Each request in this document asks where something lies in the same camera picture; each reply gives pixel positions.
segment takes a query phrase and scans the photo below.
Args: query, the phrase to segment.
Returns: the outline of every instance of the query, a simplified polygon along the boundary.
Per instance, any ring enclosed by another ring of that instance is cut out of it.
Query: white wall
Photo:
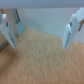
[[[51,35],[63,37],[65,26],[69,23],[72,14],[79,8],[39,8],[18,9],[22,26],[31,28]],[[74,40],[84,43],[84,26],[78,32]]]

